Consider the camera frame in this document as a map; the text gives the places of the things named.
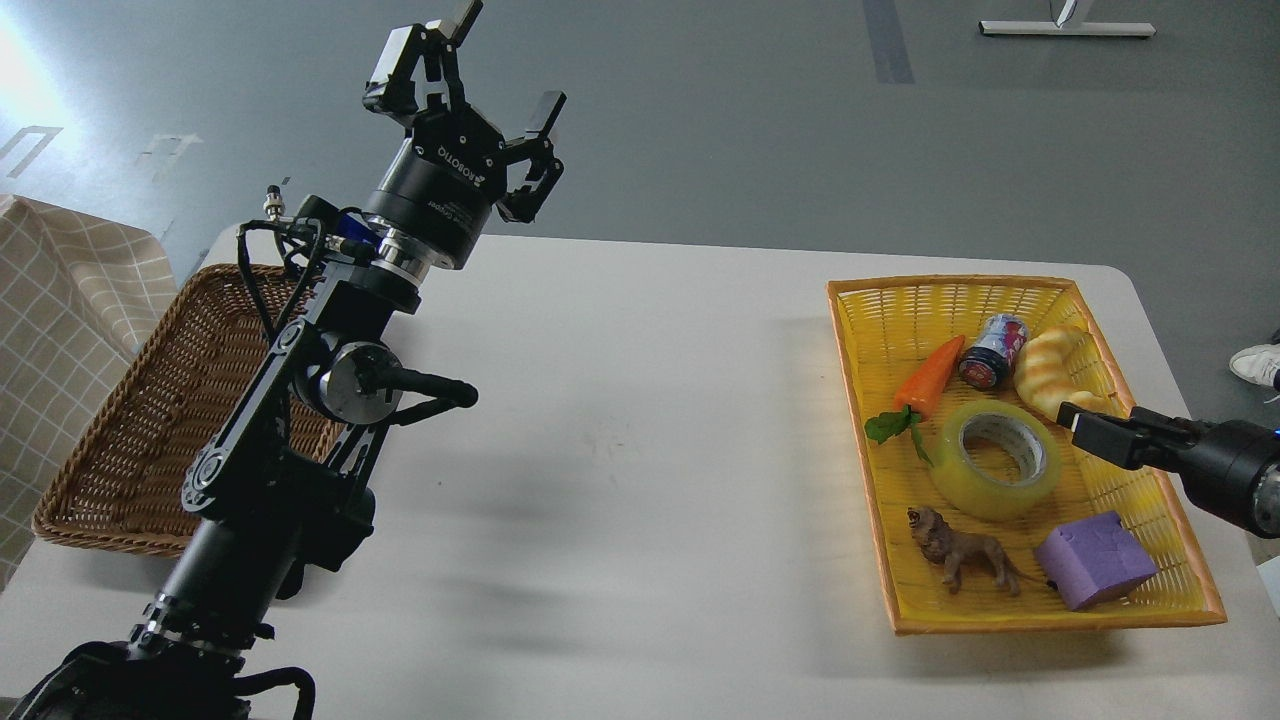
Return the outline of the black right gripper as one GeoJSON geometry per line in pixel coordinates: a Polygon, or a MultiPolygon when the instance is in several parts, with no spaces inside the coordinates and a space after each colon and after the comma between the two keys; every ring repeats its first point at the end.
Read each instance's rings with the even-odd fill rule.
{"type": "Polygon", "coordinates": [[[1276,429],[1164,416],[1146,407],[1115,416],[1070,401],[1059,405],[1057,424],[1070,427],[1075,447],[1116,468],[1146,465],[1179,475],[1193,505],[1234,527],[1279,529],[1276,429]]]}

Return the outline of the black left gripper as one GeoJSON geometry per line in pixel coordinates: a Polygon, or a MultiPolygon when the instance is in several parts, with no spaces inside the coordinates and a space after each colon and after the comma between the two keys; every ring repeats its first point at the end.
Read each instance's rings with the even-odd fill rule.
{"type": "Polygon", "coordinates": [[[404,127],[365,211],[429,246],[445,269],[465,266],[494,202],[503,222],[532,223],[564,172],[550,138],[563,91],[545,91],[524,135],[500,147],[498,128],[466,101],[457,51],[483,9],[466,1],[454,19],[393,29],[362,96],[367,111],[404,127]],[[506,172],[486,163],[490,152],[503,169],[527,163],[522,184],[499,199],[506,172]]]}

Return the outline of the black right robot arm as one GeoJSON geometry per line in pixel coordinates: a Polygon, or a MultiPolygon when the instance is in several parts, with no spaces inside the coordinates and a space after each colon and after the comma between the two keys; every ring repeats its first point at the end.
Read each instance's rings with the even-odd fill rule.
{"type": "Polygon", "coordinates": [[[1134,407],[1119,418],[1064,402],[1056,423],[1075,447],[1117,468],[1179,475],[1198,509],[1262,539],[1279,536],[1277,430],[1242,420],[1202,421],[1134,407]]]}

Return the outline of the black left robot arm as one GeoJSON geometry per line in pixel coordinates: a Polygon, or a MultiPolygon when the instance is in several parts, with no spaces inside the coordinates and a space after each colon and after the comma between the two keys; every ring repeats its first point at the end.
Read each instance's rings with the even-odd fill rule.
{"type": "Polygon", "coordinates": [[[403,366],[381,334],[416,311],[430,269],[465,265],[492,211],[532,222],[564,169],[550,138],[564,94],[545,92],[516,138],[466,100],[458,51],[481,10],[389,33],[362,101],[404,138],[365,208],[310,196],[288,213],[271,184],[264,218],[238,227],[266,352],[180,486],[195,537],[131,637],[70,651],[14,719],[247,719],[251,697],[284,685],[293,717],[314,715],[310,673],[247,674],[244,652],[275,635],[265,614],[306,568],[337,571],[372,534],[388,430],[477,401],[403,366]]]}

